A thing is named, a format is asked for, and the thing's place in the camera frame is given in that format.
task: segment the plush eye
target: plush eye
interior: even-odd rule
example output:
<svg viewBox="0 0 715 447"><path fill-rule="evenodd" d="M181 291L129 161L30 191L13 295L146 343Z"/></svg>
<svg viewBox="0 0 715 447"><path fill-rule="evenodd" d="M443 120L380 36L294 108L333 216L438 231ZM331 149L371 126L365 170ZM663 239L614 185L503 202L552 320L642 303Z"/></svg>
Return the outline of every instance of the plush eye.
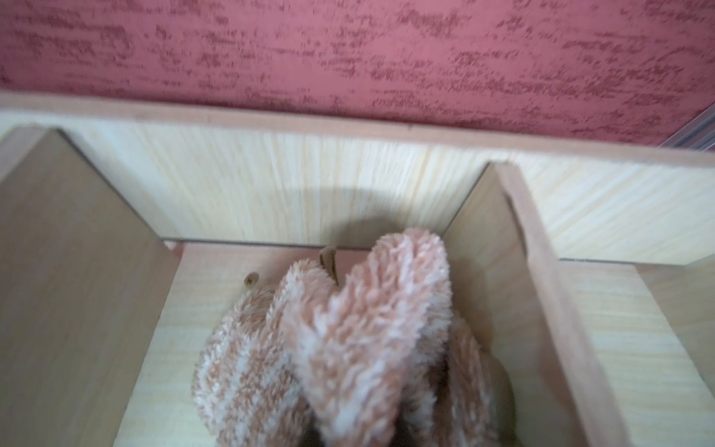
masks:
<svg viewBox="0 0 715 447"><path fill-rule="evenodd" d="M243 283L246 285L246 287L251 287L255 285L255 283L258 282L258 273L256 272L251 272L246 276L246 279L243 280Z"/></svg>

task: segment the plush toy head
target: plush toy head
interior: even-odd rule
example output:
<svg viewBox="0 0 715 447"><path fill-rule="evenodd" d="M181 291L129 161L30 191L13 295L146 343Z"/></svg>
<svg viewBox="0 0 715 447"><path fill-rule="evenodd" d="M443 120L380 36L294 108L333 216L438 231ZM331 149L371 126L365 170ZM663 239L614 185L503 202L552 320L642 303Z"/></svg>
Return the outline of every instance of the plush toy head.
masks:
<svg viewBox="0 0 715 447"><path fill-rule="evenodd" d="M194 377L221 446L499 445L481 352L451 309L447 255L423 230L380 238L337 286L335 251L296 262L222 320Z"/></svg>

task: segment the wooden shelf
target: wooden shelf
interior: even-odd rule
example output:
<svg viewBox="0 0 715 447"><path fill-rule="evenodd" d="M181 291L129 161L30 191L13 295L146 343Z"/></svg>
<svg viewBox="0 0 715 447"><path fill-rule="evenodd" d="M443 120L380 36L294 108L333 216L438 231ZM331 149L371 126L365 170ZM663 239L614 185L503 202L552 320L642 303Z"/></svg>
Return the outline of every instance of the wooden shelf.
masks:
<svg viewBox="0 0 715 447"><path fill-rule="evenodd" d="M179 258L55 131L0 142L0 444L110 446Z"/></svg>
<svg viewBox="0 0 715 447"><path fill-rule="evenodd" d="M562 262L634 446L711 446L715 398L633 265Z"/></svg>
<svg viewBox="0 0 715 447"><path fill-rule="evenodd" d="M187 244L167 296L114 447L213 447L191 398L199 352L220 318L258 272L258 284L276 283L296 260L318 249ZM341 250L338 277L368 252Z"/></svg>
<svg viewBox="0 0 715 447"><path fill-rule="evenodd" d="M0 135L31 123L63 129L164 238L367 248L402 227L441 234L485 165L509 161L559 257L715 252L715 154L0 92Z"/></svg>

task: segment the light wood grain surface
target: light wood grain surface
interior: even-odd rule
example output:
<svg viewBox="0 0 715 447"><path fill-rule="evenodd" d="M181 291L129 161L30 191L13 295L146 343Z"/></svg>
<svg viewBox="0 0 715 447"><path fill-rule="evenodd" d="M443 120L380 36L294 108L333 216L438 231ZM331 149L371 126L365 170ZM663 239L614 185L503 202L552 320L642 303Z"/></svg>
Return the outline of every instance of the light wood grain surface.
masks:
<svg viewBox="0 0 715 447"><path fill-rule="evenodd" d="M367 253L338 251L341 284ZM294 261L317 256L310 248L186 244L114 447L213 447L191 399L199 352L249 273L259 274L258 285L277 283Z"/></svg>
<svg viewBox="0 0 715 447"><path fill-rule="evenodd" d="M559 257L715 252L715 154L210 107L0 94L0 132L65 129L162 237L369 247L443 233L489 161L518 164Z"/></svg>
<svg viewBox="0 0 715 447"><path fill-rule="evenodd" d="M561 271L616 394L632 444L712 446L715 398L636 268L562 262Z"/></svg>
<svg viewBox="0 0 715 447"><path fill-rule="evenodd" d="M490 165L447 229L454 303L505 366L529 446L622 446L625 430L526 184Z"/></svg>
<svg viewBox="0 0 715 447"><path fill-rule="evenodd" d="M179 260L58 133L18 130L9 153L0 443L110 446Z"/></svg>
<svg viewBox="0 0 715 447"><path fill-rule="evenodd" d="M715 255L685 267L639 265L638 272L715 393Z"/></svg>

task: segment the red textured wall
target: red textured wall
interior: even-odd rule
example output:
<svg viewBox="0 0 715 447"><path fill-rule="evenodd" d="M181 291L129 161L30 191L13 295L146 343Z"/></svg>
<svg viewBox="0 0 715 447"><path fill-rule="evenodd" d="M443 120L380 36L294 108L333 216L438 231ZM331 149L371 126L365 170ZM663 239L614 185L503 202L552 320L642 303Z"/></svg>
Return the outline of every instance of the red textured wall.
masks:
<svg viewBox="0 0 715 447"><path fill-rule="evenodd" d="M657 144L714 0L1 0L6 89Z"/></svg>

